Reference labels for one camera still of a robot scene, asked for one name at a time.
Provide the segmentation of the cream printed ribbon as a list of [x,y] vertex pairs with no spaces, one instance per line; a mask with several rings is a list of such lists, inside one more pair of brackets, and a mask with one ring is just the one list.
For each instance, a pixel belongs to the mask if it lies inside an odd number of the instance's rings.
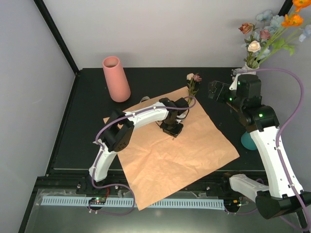
[[149,96],[145,96],[145,97],[143,97],[143,98],[139,101],[139,103],[145,102],[145,101],[147,101],[147,100],[149,100],[149,99],[150,99]]

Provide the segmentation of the pink artificial flower bunch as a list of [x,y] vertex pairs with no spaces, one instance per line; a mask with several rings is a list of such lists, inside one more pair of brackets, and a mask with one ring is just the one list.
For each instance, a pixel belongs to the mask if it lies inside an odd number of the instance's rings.
[[239,30],[246,36],[242,45],[246,49],[246,58],[244,59],[246,67],[256,69],[259,67],[260,61],[271,53],[266,44],[272,34],[267,27],[259,28],[252,23],[243,23]]

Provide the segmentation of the orange artificial flower bunch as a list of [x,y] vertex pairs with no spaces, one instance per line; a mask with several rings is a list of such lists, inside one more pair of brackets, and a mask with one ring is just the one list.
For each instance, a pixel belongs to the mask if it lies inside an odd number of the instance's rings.
[[272,44],[272,53],[259,63],[259,66],[267,61],[270,57],[281,50],[285,50],[289,55],[295,52],[295,42],[299,42],[299,36],[304,27],[311,24],[310,19],[304,19],[300,15],[300,11],[311,6],[309,0],[293,0],[294,10],[284,16],[284,21],[281,23],[283,31],[276,42]]

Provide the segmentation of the blue artificial flower bunch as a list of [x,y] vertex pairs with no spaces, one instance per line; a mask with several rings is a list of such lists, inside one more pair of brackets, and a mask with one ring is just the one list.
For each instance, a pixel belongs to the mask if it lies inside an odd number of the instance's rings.
[[266,46],[269,46],[269,49],[272,53],[272,44],[278,40],[283,31],[281,23],[284,21],[284,16],[274,15],[271,10],[265,10],[257,14],[255,20],[256,22],[254,24],[257,27],[267,27],[268,30],[271,32],[272,36],[267,42]]

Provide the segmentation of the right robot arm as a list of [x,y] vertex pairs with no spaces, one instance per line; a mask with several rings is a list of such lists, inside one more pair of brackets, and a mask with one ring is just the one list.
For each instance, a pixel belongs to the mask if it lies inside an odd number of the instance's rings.
[[296,178],[281,137],[274,109],[261,103],[261,81],[253,74],[237,75],[231,85],[220,81],[208,84],[208,97],[225,103],[237,112],[260,154],[268,185],[260,184],[244,174],[235,174],[221,183],[222,192],[236,192],[255,202],[265,219],[297,212],[311,204],[310,192],[304,191]]

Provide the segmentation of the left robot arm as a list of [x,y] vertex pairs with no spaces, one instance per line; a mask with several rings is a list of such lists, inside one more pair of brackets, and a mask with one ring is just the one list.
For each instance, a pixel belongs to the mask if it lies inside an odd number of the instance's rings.
[[106,179],[114,158],[128,146],[135,130],[158,122],[164,133],[177,137],[184,127],[181,121],[188,116],[190,108],[195,106],[195,103],[190,105],[187,99],[188,97],[185,97],[172,101],[169,98],[161,98],[156,103],[138,110],[114,110],[95,137],[94,143],[99,146],[99,151],[89,168],[91,178],[87,182],[87,188],[94,194],[103,191],[103,180]]

